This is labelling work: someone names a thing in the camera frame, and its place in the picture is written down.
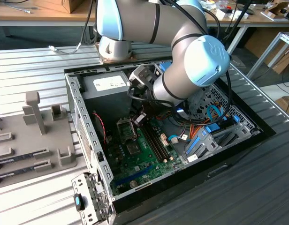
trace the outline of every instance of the metal workbench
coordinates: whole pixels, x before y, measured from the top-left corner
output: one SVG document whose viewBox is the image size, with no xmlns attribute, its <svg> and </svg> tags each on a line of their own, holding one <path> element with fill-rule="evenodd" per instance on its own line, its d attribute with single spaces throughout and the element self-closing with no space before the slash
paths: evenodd
<svg viewBox="0 0 289 225">
<path fill-rule="evenodd" d="M 156 45 L 134 43 L 133 49 L 138 58 L 171 54 Z M 45 48 L 0 51 L 0 115 L 21 113 L 28 90 L 39 91 L 41 109 L 57 103 L 68 109 L 63 69 L 98 63 L 92 47 L 74 55 Z M 233 90 L 277 135 L 231 169 L 131 224 L 289 224 L 289 117 L 237 69 L 230 75 Z M 0 224 L 81 224 L 71 179 L 86 165 L 70 125 L 77 166 L 0 188 Z"/>
</svg>

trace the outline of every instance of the connector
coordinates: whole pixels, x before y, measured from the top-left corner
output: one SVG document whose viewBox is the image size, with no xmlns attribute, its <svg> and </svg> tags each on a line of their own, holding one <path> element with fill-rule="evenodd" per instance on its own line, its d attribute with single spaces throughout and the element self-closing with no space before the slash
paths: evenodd
<svg viewBox="0 0 289 225">
<path fill-rule="evenodd" d="M 165 134 L 161 134 L 161 135 L 160 135 L 160 138 L 164 141 L 164 140 L 167 139 L 167 136 L 166 136 Z"/>
<path fill-rule="evenodd" d="M 177 143 L 179 143 L 178 138 L 177 138 L 177 137 L 173 137 L 173 138 L 171 139 L 171 143 L 172 143 L 172 144 L 177 144 Z"/>
<path fill-rule="evenodd" d="M 49 45 L 48 48 L 49 48 L 50 50 L 54 51 L 54 52 L 57 52 L 57 51 L 58 51 L 58 49 L 55 48 L 55 47 L 52 46 L 52 45 Z"/>
<path fill-rule="evenodd" d="M 187 135 L 182 135 L 181 139 L 183 139 L 183 140 L 186 141 L 186 140 L 187 140 L 187 137 L 188 137 Z"/>
<path fill-rule="evenodd" d="M 169 146 L 169 143 L 168 143 L 166 140 L 163 140 L 163 141 L 162 141 L 162 144 L 163 144 L 164 147 Z"/>
</svg>

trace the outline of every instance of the blue cable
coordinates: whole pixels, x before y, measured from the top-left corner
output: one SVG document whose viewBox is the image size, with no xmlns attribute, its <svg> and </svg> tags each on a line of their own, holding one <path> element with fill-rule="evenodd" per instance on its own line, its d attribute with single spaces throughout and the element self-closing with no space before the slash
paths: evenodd
<svg viewBox="0 0 289 225">
<path fill-rule="evenodd" d="M 221 116 L 221 112 L 219 111 L 219 109 L 214 106 L 214 105 L 210 105 L 207 107 L 207 115 L 210 119 L 210 121 L 212 121 L 212 115 L 211 115 L 211 112 L 210 112 L 210 109 L 213 108 L 215 110 L 215 112 L 218 114 L 218 116 Z"/>
</svg>

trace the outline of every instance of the expansion slot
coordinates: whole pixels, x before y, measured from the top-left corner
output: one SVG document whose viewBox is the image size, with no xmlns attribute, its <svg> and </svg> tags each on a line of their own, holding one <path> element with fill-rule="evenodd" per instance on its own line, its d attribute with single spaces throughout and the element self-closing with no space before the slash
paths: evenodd
<svg viewBox="0 0 289 225">
<path fill-rule="evenodd" d="M 2 166 L 5 164 L 14 163 L 17 161 L 32 158 L 32 157 L 34 157 L 35 154 L 40 154 L 40 153 L 45 153 L 45 152 L 47 152 L 47 149 L 42 149 L 42 150 L 27 153 L 27 154 L 19 155 L 19 156 L 12 156 L 12 157 L 8 157 L 8 158 L 3 158 L 3 159 L 0 159 L 0 165 Z"/>
<path fill-rule="evenodd" d="M 0 174 L 0 180 L 3 179 L 3 178 L 6 178 L 6 177 L 12 177 L 12 176 L 20 175 L 20 174 L 23 174 L 23 173 L 31 172 L 31 171 L 37 170 L 37 168 L 39 168 L 41 171 L 43 171 L 46 166 L 51 166 L 50 160 L 39 162 L 39 163 L 35 163 L 32 166 L 28 166 L 28 167 L 21 168 L 21 169 L 18 169 L 18 170 L 1 173 Z"/>
<path fill-rule="evenodd" d="M 165 159 L 169 159 L 167 151 L 162 146 L 159 138 L 156 136 L 154 130 L 148 124 L 144 124 L 141 128 L 142 133 L 149 142 L 151 149 L 153 150 L 158 162 L 163 162 Z"/>
<path fill-rule="evenodd" d="M 131 181 L 131 180 L 135 180 L 136 178 L 147 174 L 147 173 L 150 171 L 150 169 L 152 169 L 152 165 L 149 166 L 149 167 L 147 167 L 147 168 L 145 168 L 145 169 L 142 170 L 142 171 L 139 171 L 139 172 L 137 172 L 137 173 L 129 176 L 129 177 L 125 177 L 125 178 L 123 178 L 123 179 L 121 179 L 121 180 L 116 181 L 116 182 L 115 182 L 115 185 L 121 185 L 121 184 L 124 184 L 124 183 L 126 183 L 126 182 L 129 182 L 129 181 Z"/>
</svg>

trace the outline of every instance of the robotic arm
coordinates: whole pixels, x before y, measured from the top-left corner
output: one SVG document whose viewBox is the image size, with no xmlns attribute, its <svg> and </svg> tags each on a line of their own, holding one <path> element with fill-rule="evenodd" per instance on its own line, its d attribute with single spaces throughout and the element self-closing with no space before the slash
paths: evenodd
<svg viewBox="0 0 289 225">
<path fill-rule="evenodd" d="M 173 63 L 154 81 L 146 95 L 174 105 L 212 84 L 227 71 L 230 61 L 224 45 L 203 34 L 202 28 L 207 33 L 207 22 L 200 3 L 180 0 L 177 4 L 201 27 L 175 7 L 146 0 L 98 0 L 97 10 L 97 30 L 102 36 L 119 41 L 171 45 Z M 130 80 L 139 77 L 141 72 L 134 71 Z"/>
</svg>

